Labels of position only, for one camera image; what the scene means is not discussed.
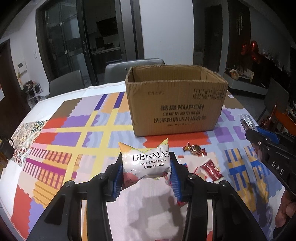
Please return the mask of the person's right hand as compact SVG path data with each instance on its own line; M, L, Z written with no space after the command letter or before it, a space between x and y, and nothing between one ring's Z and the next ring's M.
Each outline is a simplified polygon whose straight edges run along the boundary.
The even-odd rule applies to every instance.
M292 198L287 190L284 191L281 197L281 203L278 208L275 217L276 228L283 227L287 221L287 218L292 218L295 213L295 202L292 202Z

